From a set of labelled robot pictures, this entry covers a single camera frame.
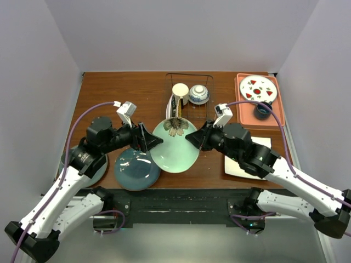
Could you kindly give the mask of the dark blue cup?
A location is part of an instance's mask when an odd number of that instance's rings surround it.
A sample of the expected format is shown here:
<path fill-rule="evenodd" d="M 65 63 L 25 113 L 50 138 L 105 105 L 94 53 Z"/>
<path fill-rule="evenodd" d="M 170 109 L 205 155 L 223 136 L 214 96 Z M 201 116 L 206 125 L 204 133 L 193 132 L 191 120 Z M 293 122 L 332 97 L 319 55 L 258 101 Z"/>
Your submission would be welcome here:
<path fill-rule="evenodd" d="M 270 102 L 262 101 L 259 104 L 257 104 L 253 111 L 254 116 L 260 121 L 268 119 L 273 109 L 272 103 L 273 103 L 272 101 Z"/>

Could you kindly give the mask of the salmon pink tray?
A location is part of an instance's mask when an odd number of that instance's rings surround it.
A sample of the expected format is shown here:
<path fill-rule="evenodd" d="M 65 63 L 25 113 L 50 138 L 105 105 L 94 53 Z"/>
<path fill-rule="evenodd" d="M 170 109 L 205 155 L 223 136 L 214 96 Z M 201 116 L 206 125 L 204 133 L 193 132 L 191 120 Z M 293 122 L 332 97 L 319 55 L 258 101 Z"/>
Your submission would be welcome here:
<path fill-rule="evenodd" d="M 234 84 L 236 100 L 248 101 L 247 104 L 236 106 L 237 120 L 243 127 L 255 130 L 279 130 L 273 116 L 269 116 L 265 120 L 259 120 L 254 116 L 256 106 L 252 103 L 253 101 L 271 103 L 273 112 L 281 125 L 285 125 L 284 108 L 275 77 L 238 73 L 234 78 Z"/>

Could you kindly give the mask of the green plate with flower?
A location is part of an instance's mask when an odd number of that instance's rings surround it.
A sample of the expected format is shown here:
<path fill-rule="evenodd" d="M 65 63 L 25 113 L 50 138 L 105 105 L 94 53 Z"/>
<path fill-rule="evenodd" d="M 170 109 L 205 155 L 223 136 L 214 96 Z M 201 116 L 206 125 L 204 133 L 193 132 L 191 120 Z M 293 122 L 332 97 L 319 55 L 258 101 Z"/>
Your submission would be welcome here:
<path fill-rule="evenodd" d="M 163 143 L 150 151 L 153 161 L 163 171 L 182 173 L 198 159 L 200 150 L 187 141 L 186 136 L 197 131 L 187 119 L 171 117 L 159 123 L 152 132 Z"/>

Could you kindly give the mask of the dark plate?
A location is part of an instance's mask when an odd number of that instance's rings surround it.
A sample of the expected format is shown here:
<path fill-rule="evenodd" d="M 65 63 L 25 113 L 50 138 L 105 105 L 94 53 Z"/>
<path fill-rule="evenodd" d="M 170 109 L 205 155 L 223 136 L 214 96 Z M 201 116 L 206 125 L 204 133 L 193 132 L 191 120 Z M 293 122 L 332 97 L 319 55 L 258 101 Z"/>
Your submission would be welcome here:
<path fill-rule="evenodd" d="M 116 159 L 114 176 L 125 190 L 142 191 L 151 187 L 160 176 L 161 169 L 152 160 L 149 152 L 128 148 Z"/>

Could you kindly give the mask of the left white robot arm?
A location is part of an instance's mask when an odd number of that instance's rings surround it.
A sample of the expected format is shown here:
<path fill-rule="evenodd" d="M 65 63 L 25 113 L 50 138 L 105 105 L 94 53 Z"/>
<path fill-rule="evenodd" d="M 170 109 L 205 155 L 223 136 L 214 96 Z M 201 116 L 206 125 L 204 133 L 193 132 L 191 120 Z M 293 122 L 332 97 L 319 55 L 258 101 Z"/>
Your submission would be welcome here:
<path fill-rule="evenodd" d="M 148 132 L 142 122 L 125 123 L 115 129 L 110 118 L 95 118 L 86 136 L 69 152 L 53 186 L 24 218 L 9 222 L 5 233 L 17 250 L 35 262 L 47 262 L 58 250 L 64 234 L 95 213 L 112 212 L 112 194 L 102 187 L 85 197 L 76 211 L 63 212 L 72 197 L 106 163 L 106 154 L 126 146 L 148 152 L 161 143 L 163 139 Z"/>

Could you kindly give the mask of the yellow woven bamboo plate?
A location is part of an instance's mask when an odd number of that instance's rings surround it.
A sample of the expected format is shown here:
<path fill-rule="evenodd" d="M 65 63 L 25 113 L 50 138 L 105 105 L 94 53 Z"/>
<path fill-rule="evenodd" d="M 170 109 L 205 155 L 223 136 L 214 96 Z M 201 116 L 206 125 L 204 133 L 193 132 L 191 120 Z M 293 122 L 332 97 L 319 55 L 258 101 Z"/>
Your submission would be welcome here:
<path fill-rule="evenodd" d="M 176 109 L 176 117 L 182 117 L 182 99 L 178 99 L 177 102 L 177 109 Z"/>

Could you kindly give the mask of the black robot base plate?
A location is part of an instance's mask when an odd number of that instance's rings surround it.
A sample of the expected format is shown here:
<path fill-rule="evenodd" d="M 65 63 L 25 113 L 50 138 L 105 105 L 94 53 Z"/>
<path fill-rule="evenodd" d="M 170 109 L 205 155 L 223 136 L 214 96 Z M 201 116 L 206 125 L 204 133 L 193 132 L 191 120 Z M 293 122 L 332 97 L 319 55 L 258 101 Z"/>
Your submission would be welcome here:
<path fill-rule="evenodd" d="M 273 213 L 245 208 L 250 190 L 148 189 L 141 192 L 113 190 L 111 212 L 95 215 L 95 230 L 119 230 L 136 224 L 224 225 L 252 234 L 265 228 Z"/>

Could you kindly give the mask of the cream ceramic mug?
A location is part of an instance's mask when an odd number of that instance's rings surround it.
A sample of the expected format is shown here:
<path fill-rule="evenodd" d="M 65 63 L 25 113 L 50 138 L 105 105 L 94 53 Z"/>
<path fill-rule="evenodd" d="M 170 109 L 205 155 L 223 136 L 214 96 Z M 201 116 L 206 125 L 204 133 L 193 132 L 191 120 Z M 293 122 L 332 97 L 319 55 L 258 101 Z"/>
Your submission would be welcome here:
<path fill-rule="evenodd" d="M 189 98 L 189 88 L 184 83 L 177 83 L 172 87 L 172 94 L 176 99 L 182 99 L 183 105 L 188 103 Z"/>

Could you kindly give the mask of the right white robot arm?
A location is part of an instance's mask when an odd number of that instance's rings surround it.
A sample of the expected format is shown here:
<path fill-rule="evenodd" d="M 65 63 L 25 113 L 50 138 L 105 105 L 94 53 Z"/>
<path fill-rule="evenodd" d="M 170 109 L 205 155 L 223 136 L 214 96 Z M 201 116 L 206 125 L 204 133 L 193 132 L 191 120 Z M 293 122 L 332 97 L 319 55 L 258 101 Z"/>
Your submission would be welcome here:
<path fill-rule="evenodd" d="M 289 160 L 269 147 L 252 141 L 251 133 L 239 123 L 222 128 L 207 121 L 200 130 L 185 137 L 202 151 L 217 150 L 236 161 L 246 173 L 274 182 L 295 197 L 276 196 L 267 190 L 255 190 L 244 202 L 250 215 L 281 213 L 307 218 L 321 233 L 340 239 L 350 222 L 350 190 L 338 190 L 303 173 Z"/>

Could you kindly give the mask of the watermelon pattern white plate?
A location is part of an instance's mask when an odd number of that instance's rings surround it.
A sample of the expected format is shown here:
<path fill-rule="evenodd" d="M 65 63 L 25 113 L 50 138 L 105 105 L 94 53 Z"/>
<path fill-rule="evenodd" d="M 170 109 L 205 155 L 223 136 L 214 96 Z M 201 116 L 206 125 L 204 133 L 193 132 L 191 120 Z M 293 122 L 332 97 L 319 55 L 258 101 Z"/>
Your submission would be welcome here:
<path fill-rule="evenodd" d="M 245 100 L 274 102 L 278 96 L 277 86 L 267 77 L 250 75 L 239 83 L 239 91 Z"/>

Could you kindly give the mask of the white plate teal lettered rim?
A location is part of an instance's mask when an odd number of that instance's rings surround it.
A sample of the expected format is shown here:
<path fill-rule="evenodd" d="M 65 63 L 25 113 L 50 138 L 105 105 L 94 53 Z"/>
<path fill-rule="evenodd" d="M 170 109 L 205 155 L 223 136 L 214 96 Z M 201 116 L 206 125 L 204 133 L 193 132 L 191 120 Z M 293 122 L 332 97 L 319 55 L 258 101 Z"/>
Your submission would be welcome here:
<path fill-rule="evenodd" d="M 166 106 L 166 119 L 177 116 L 177 99 L 174 95 L 171 95 L 168 104 Z"/>

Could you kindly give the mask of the grey-green round plate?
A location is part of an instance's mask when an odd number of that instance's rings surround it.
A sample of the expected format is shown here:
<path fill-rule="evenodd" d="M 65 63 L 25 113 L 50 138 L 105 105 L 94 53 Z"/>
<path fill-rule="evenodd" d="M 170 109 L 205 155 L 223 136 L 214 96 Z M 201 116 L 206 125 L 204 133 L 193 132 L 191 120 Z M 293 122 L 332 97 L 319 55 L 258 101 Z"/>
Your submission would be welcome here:
<path fill-rule="evenodd" d="M 98 171 L 93 175 L 89 181 L 87 181 L 81 188 L 91 188 L 94 184 L 96 184 L 105 174 L 109 161 L 107 155 L 105 155 L 106 162 L 98 169 Z M 64 168 L 65 154 L 61 156 L 60 164 L 58 167 L 58 175 L 61 174 Z"/>

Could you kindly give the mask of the blue floral white bowl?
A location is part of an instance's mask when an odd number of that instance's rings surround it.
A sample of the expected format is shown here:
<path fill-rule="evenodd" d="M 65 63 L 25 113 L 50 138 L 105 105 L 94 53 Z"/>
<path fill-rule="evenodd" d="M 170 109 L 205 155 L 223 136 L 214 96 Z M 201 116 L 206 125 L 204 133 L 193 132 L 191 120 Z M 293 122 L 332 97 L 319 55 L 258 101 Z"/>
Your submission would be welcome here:
<path fill-rule="evenodd" d="M 189 101 L 195 105 L 203 105 L 209 101 L 210 94 L 204 85 L 194 85 L 189 90 Z"/>

